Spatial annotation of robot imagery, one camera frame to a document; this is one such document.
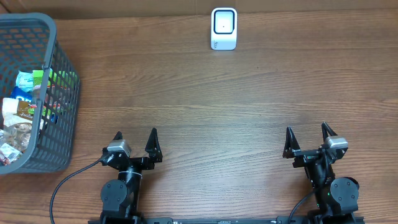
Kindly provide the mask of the beige cookie bag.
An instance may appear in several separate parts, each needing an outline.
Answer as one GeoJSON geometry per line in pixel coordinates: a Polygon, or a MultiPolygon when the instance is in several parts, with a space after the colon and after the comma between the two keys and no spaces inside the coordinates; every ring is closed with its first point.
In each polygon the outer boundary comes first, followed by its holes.
{"type": "Polygon", "coordinates": [[[2,99],[5,142],[22,153],[26,151],[29,145],[34,110],[27,101],[14,98],[2,99]]]}

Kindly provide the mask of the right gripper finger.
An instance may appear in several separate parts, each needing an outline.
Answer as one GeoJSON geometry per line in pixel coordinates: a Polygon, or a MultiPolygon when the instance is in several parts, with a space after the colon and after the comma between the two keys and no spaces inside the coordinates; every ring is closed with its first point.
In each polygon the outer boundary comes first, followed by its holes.
{"type": "Polygon", "coordinates": [[[290,126],[286,129],[286,139],[283,151],[283,158],[293,158],[297,152],[300,152],[301,148],[297,142],[295,134],[290,126]]]}
{"type": "Polygon", "coordinates": [[[334,130],[332,130],[332,128],[326,122],[323,122],[321,127],[322,127],[322,136],[324,142],[330,136],[337,136],[334,130]]]}

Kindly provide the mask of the light teal snack packet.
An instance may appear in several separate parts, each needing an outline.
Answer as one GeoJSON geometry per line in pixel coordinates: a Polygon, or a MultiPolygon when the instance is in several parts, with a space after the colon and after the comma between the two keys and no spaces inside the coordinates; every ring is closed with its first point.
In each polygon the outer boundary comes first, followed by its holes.
{"type": "Polygon", "coordinates": [[[16,78],[16,86],[25,92],[31,92],[34,88],[33,73],[19,71],[16,78]]]}

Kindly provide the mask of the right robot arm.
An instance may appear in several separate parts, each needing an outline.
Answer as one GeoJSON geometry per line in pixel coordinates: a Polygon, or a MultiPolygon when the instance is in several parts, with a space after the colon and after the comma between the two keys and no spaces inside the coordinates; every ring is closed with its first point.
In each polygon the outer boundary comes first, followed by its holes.
{"type": "Polygon", "coordinates": [[[332,168],[346,154],[348,142],[326,122],[322,123],[322,136],[323,144],[318,149],[303,151],[292,128],[286,129],[282,157],[294,159],[294,168],[304,168],[312,191],[295,205],[283,223],[363,223],[363,217],[354,215],[358,210],[358,181],[352,177],[337,178],[332,168]],[[318,208],[306,216],[296,217],[298,208],[311,196],[315,197],[318,208]]]}

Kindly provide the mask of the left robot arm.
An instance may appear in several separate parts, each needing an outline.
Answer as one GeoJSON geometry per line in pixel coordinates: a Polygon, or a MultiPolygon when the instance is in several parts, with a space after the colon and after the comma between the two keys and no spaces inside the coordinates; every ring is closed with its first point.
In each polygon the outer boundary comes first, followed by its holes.
{"type": "Polygon", "coordinates": [[[131,157],[132,149],[117,132],[109,145],[103,148],[100,163],[118,171],[118,178],[108,181],[101,189],[103,208],[101,223],[145,223],[144,216],[138,211],[139,191],[142,172],[153,170],[156,163],[162,162],[157,130],[152,129],[145,146],[145,157],[131,157]]]}

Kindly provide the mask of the green snack bag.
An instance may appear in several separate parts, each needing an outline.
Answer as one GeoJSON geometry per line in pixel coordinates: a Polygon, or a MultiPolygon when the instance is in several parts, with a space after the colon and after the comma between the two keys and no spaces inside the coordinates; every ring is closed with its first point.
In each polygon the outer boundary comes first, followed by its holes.
{"type": "MultiPolygon", "coordinates": [[[[43,70],[34,70],[32,73],[33,76],[33,93],[35,95],[39,95],[41,85],[43,82],[44,71],[43,70]]],[[[51,91],[51,93],[56,95],[61,95],[63,91],[67,90],[76,90],[79,85],[79,79],[75,72],[54,72],[50,70],[49,78],[47,82],[47,88],[51,91]]]]}

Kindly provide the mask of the blue Oreo packet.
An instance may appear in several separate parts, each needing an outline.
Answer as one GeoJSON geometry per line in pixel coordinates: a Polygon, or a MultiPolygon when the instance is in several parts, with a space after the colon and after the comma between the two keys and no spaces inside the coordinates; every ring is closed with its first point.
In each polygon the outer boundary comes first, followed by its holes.
{"type": "Polygon", "coordinates": [[[10,98],[17,99],[20,101],[32,102],[32,95],[25,92],[18,86],[15,86],[10,94],[10,98]]]}

